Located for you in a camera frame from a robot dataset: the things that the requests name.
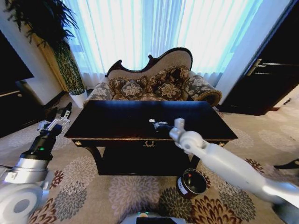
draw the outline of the door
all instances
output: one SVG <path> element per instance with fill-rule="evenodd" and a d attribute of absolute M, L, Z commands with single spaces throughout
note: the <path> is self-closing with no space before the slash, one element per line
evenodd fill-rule
<path fill-rule="evenodd" d="M 297 2 L 220 106 L 221 111 L 265 114 L 299 84 L 298 27 Z"/>

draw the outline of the dark wooden table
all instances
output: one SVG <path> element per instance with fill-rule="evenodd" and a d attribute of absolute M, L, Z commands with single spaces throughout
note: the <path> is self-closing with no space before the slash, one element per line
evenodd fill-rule
<path fill-rule="evenodd" d="M 157 133 L 149 119 L 173 125 L 185 119 L 185 130 L 200 133 L 221 146 L 237 136 L 204 101 L 89 101 L 66 138 L 91 152 L 99 175 L 181 175 L 196 168 L 168 133 Z M 103 157 L 96 147 L 106 147 Z"/>

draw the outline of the table leg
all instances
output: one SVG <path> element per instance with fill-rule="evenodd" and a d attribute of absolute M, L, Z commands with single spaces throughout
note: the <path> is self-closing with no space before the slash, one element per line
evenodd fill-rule
<path fill-rule="evenodd" d="M 85 146 L 84 148 L 86 148 L 93 155 L 95 164 L 97 165 L 98 174 L 100 174 L 101 167 L 102 167 L 102 156 L 100 152 L 95 146 L 93 147 Z"/>
<path fill-rule="evenodd" d="M 197 156 L 193 155 L 191 162 L 190 162 L 190 168 L 196 169 L 198 163 L 200 161 L 200 158 L 198 158 Z"/>

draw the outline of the plant pot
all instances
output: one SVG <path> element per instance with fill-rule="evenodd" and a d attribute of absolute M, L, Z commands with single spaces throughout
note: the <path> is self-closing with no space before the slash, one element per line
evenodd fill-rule
<path fill-rule="evenodd" d="M 75 101 L 76 105 L 79 108 L 83 108 L 83 103 L 87 99 L 87 92 L 86 92 L 86 90 L 84 90 L 84 93 L 81 93 L 80 95 L 71 95 L 71 93 L 69 93 L 69 95 Z"/>

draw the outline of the sofa armrest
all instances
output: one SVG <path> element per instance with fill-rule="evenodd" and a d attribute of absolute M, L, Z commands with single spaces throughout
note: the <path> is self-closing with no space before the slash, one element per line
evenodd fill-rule
<path fill-rule="evenodd" d="M 222 97 L 221 91 L 216 90 L 202 76 L 192 71 L 184 82 L 183 90 L 194 101 L 207 101 L 211 106 L 216 106 Z"/>
<path fill-rule="evenodd" d="M 94 90 L 84 101 L 83 106 L 85 106 L 89 100 L 112 100 L 113 96 L 114 91 L 109 85 L 109 79 L 104 78 L 99 84 L 96 85 Z"/>

